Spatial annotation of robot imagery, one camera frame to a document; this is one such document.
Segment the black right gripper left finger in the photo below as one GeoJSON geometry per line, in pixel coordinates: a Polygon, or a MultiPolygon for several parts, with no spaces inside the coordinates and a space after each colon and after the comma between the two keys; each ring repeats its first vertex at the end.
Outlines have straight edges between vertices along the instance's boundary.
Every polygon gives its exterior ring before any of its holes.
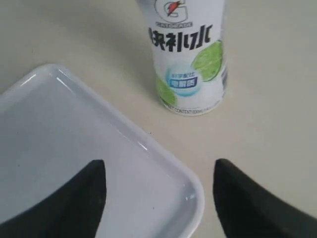
{"type": "Polygon", "coordinates": [[[0,225],[2,238],[94,238],[106,204],[106,169],[92,160],[32,208],[0,225]]]}

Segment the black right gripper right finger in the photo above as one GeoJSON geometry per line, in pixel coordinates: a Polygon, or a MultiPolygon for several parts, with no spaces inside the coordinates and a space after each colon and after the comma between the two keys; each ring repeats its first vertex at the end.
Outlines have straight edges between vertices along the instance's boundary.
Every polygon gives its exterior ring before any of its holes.
{"type": "Polygon", "coordinates": [[[315,238],[316,218],[260,186],[228,159],[217,159],[213,200],[228,238],[315,238]]]}

